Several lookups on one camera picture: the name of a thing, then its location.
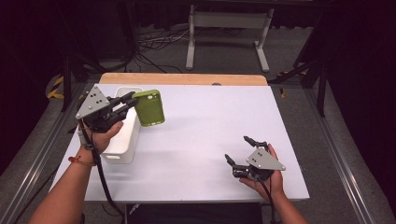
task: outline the white table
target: white table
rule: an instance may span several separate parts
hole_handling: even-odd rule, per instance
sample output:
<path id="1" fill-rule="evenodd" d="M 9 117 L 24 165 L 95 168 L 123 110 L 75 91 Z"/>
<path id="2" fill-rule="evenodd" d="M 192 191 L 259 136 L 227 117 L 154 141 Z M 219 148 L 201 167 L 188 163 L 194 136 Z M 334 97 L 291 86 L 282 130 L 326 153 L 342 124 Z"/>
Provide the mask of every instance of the white table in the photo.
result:
<path id="1" fill-rule="evenodd" d="M 279 160 L 284 189 L 292 200 L 309 198 L 299 164 L 270 87 L 198 85 L 99 84 L 113 96 L 120 86 L 159 90 L 165 123 L 142 127 L 130 164 L 103 167 L 110 194 L 121 203 L 261 202 L 257 192 L 239 183 L 226 162 L 238 164 L 254 151 L 243 136 L 271 143 Z M 79 148 L 77 135 L 68 147 L 55 177 L 69 165 Z M 106 201 L 96 168 L 92 169 L 85 201 Z"/>

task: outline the robotic hand mount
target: robotic hand mount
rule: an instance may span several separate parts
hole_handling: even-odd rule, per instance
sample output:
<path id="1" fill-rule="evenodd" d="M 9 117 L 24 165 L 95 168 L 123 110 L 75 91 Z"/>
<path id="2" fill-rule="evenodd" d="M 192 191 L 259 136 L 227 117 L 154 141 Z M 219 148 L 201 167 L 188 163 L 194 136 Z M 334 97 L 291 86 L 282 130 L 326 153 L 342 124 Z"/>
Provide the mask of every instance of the robotic hand mount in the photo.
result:
<path id="1" fill-rule="evenodd" d="M 247 158 L 247 163 L 249 163 L 248 166 L 235 164 L 235 162 L 225 154 L 228 164 L 233 167 L 234 177 L 246 177 L 257 183 L 259 179 L 262 181 L 268 179 L 274 170 L 286 170 L 286 167 L 282 163 L 271 156 L 266 142 L 256 142 L 247 136 L 244 136 L 244 139 L 251 146 L 256 148 Z"/>
<path id="2" fill-rule="evenodd" d="M 105 133 L 113 124 L 120 120 L 126 119 L 128 110 L 139 102 L 138 98 L 133 98 L 134 91 L 131 91 L 121 97 L 105 97 L 97 86 L 84 95 L 79 107 L 76 119 L 83 119 L 85 125 L 93 133 Z M 123 103 L 124 105 L 114 110 L 114 107 Z"/>

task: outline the wrist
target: wrist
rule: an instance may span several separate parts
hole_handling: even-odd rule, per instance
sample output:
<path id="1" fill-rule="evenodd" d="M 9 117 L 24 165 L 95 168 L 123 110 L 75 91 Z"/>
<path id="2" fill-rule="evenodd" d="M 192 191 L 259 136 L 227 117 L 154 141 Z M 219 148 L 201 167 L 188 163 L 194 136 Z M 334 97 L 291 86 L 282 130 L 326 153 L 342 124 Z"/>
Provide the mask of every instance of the wrist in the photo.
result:
<path id="1" fill-rule="evenodd" d="M 94 163 L 93 161 L 93 157 L 92 157 L 92 152 L 85 149 L 85 147 L 83 145 L 81 145 L 81 147 L 79 148 L 77 154 L 76 154 L 76 158 L 79 157 L 80 161 L 84 161 L 87 163 Z"/>
<path id="2" fill-rule="evenodd" d="M 280 191 L 277 191 L 277 192 L 272 192 L 271 193 L 271 197 L 272 197 L 274 203 L 281 202 L 281 201 L 284 201 L 284 200 L 288 200 L 288 197 L 286 197 L 286 194 L 285 194 L 285 192 L 283 190 L 280 190 Z"/>

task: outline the white metal frame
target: white metal frame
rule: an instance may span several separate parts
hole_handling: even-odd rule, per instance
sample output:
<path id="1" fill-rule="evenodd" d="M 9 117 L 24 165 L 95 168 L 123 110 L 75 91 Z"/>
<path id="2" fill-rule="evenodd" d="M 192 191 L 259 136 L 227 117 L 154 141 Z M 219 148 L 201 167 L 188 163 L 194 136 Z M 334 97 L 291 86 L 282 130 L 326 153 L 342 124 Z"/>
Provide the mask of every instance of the white metal frame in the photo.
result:
<path id="1" fill-rule="evenodd" d="M 246 28 L 246 29 L 262 29 L 261 39 L 254 42 L 257 55 L 259 56 L 262 71 L 267 73 L 270 71 L 268 62 L 265 58 L 262 47 L 268 29 L 271 24 L 274 10 L 269 9 L 267 13 L 221 13 L 221 12 L 196 12 L 195 6 L 190 8 L 190 41 L 187 52 L 186 68 L 191 70 L 194 64 L 195 27 L 228 27 L 228 28 Z"/>

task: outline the cable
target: cable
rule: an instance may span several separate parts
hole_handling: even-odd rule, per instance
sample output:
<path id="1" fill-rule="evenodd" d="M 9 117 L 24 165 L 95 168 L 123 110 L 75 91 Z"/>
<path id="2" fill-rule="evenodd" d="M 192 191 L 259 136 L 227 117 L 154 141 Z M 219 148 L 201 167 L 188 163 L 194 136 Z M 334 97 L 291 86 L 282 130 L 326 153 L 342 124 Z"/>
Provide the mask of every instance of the cable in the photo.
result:
<path id="1" fill-rule="evenodd" d="M 179 73 L 183 73 L 178 67 L 176 67 L 176 66 L 172 66 L 172 65 L 158 65 L 158 64 L 155 64 L 154 62 L 152 62 L 152 61 L 150 61 L 147 57 L 145 57 L 145 56 L 143 56 L 142 54 L 138 54 L 139 56 L 142 56 L 143 58 L 145 58 L 147 61 L 149 61 L 150 63 L 145 63 L 145 62 L 143 62 L 142 60 L 140 60 L 140 59 L 138 59 L 138 58 L 136 58 L 139 62 L 141 62 L 141 63 L 144 63 L 144 64 L 147 64 L 147 65 L 153 65 L 153 66 L 156 66 L 157 68 L 159 68 L 161 71 L 163 71 L 160 67 L 171 67 L 171 68 L 175 68 Z"/>
<path id="2" fill-rule="evenodd" d="M 143 54 L 140 54 L 139 53 L 139 56 L 141 56 L 141 57 L 143 57 L 143 58 L 145 58 L 147 61 L 149 61 L 151 64 L 150 65 L 153 65 L 153 66 L 155 66 L 155 67 L 157 67 L 158 69 L 160 69 L 161 71 L 163 71 L 164 73 L 167 73 L 165 70 L 163 70 L 163 69 L 161 69 L 161 67 L 160 66 L 158 66 L 157 64 L 155 64 L 154 62 L 152 62 L 150 59 L 148 59 L 146 56 L 144 56 Z"/>
<path id="3" fill-rule="evenodd" d="M 142 72 L 142 67 L 140 66 L 140 64 L 136 61 L 136 58 L 134 58 L 134 63 L 136 63 L 136 65 L 139 67 L 139 72 Z"/>
<path id="4" fill-rule="evenodd" d="M 275 206 L 274 206 L 274 201 L 271 197 L 271 192 L 268 190 L 268 188 L 265 186 L 264 182 L 262 181 L 261 178 L 257 177 L 257 179 L 260 181 L 260 183 L 262 184 L 262 187 L 265 190 L 265 193 L 268 196 L 268 199 L 270 200 L 270 204 L 271 204 L 271 223 L 276 223 L 276 217 L 275 217 Z"/>
<path id="5" fill-rule="evenodd" d="M 119 209 L 119 207 L 114 203 L 113 199 L 111 198 L 110 192 L 108 190 L 107 182 L 105 179 L 105 173 L 103 172 L 102 160 L 100 158 L 98 149 L 96 147 L 93 147 L 92 156 L 93 156 L 93 161 L 96 163 L 96 165 L 98 167 L 99 177 L 102 182 L 103 190 L 105 191 L 107 201 L 120 214 L 120 216 L 122 216 L 121 223 L 123 223 L 125 216 L 124 216 L 123 212 Z"/>
<path id="6" fill-rule="evenodd" d="M 52 179 L 52 177 L 55 175 L 55 173 L 58 171 L 60 164 L 50 173 L 49 177 L 44 181 L 44 183 L 38 188 L 38 190 L 35 192 L 35 194 L 32 196 L 32 198 L 27 202 L 27 204 L 22 208 L 22 210 L 18 213 L 17 218 L 14 221 L 14 224 L 18 222 L 18 220 L 22 217 L 23 213 L 26 211 L 26 209 L 29 207 L 29 205 L 33 202 L 35 197 L 38 195 L 38 193 L 47 185 L 48 182 Z"/>
<path id="7" fill-rule="evenodd" d="M 139 46 L 143 48 L 141 50 L 142 52 L 146 52 L 150 49 L 160 50 L 167 47 L 171 43 L 177 42 L 180 39 L 188 40 L 187 38 L 182 38 L 188 31 L 189 29 L 178 30 L 174 33 L 170 31 L 167 35 L 162 35 L 163 32 L 160 32 L 159 35 L 151 35 L 150 38 L 139 38 L 138 43 Z"/>
<path id="8" fill-rule="evenodd" d="M 114 65 L 112 67 L 108 67 L 106 68 L 107 71 L 111 72 L 111 71 L 115 71 L 115 70 L 119 70 L 125 66 L 127 66 L 128 63 L 130 63 L 132 61 L 132 56 L 128 56 L 125 58 L 125 62 Z M 87 68 L 85 67 L 85 70 L 87 70 L 87 72 L 92 73 L 92 74 L 98 74 L 100 73 L 98 70 L 94 69 L 94 68 Z"/>
<path id="9" fill-rule="evenodd" d="M 166 35 L 163 35 L 163 33 L 165 33 L 165 31 L 152 31 L 152 32 L 142 33 L 140 35 L 148 35 L 148 36 L 150 36 L 150 38 L 146 38 L 146 39 L 152 39 L 152 38 L 168 37 L 170 35 L 177 35 L 180 32 L 183 32 L 183 31 L 186 31 L 186 30 L 188 31 L 189 29 L 175 30 L 173 33 L 172 33 L 172 31 L 169 31 L 169 33 L 166 33 Z M 153 33 L 158 33 L 158 32 L 160 32 L 158 35 L 155 35 L 155 36 L 151 35 Z"/>
<path id="10" fill-rule="evenodd" d="M 103 205 L 103 204 L 101 204 L 102 205 L 102 208 L 103 208 L 103 210 L 106 212 L 106 214 L 108 214 L 109 216 L 111 216 L 111 217 L 117 217 L 117 216 L 119 216 L 119 214 L 110 214 L 107 210 L 106 210 L 106 208 L 105 208 L 105 206 Z"/>

